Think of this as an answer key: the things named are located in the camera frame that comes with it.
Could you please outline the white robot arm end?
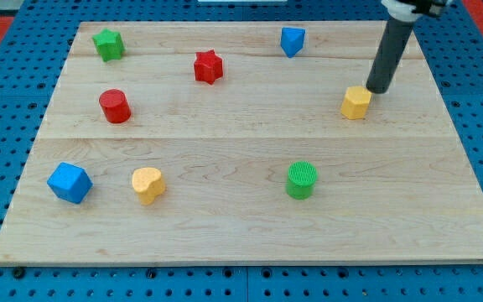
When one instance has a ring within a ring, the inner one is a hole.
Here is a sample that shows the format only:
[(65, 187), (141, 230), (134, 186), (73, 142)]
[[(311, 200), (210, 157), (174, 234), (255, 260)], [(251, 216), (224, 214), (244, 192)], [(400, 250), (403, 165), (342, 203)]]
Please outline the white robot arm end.
[(389, 15), (404, 23), (415, 23), (420, 17), (439, 18), (453, 0), (381, 0)]

